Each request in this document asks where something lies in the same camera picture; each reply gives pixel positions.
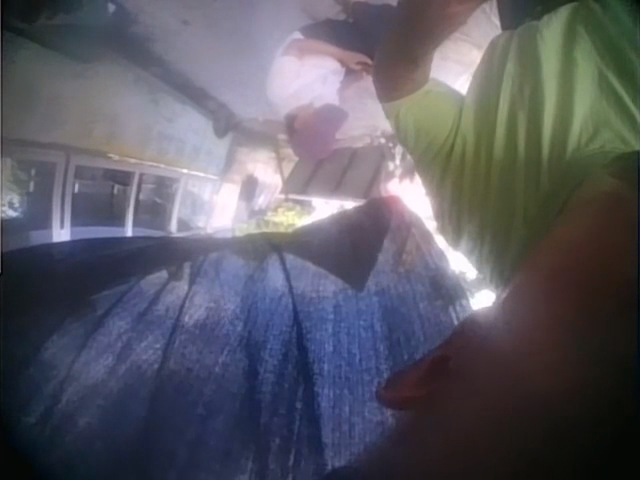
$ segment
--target green shirt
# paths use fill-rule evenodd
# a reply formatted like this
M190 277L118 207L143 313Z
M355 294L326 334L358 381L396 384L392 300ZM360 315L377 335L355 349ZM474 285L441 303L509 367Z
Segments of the green shirt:
M504 32L462 96L437 80L385 105L438 228L495 286L594 169L640 149L637 24L572 3Z

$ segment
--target shirt sleeve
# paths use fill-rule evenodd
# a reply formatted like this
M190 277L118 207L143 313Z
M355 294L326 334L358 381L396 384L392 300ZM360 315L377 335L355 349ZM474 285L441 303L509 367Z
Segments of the shirt sleeve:
M431 79L417 92L383 105L398 141L415 159L443 158L456 142L464 96Z

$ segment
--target hand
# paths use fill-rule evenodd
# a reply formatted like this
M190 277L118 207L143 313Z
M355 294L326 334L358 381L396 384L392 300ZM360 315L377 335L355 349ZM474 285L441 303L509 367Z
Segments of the hand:
M362 53L343 51L340 55L340 63L354 72L363 72L371 75L373 72L373 62Z

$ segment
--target window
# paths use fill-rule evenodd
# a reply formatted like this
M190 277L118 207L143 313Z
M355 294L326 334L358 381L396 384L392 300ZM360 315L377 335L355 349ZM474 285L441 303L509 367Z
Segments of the window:
M2 235L4 248L53 240L53 192L58 164L2 158Z
M138 231L169 232L179 183L177 178L149 173L140 175L133 227Z
M217 184L209 180L187 179L180 197L178 232L206 231L213 214Z
M71 238L124 235L132 182L131 172L77 166L72 187ZM78 227L94 228L80 233Z

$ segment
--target denim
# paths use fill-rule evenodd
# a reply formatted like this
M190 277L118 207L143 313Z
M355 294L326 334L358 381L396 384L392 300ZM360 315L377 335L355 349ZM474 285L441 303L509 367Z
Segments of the denim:
M315 479L388 431L390 373L470 312L394 199L284 235L4 260L3 420L48 478Z

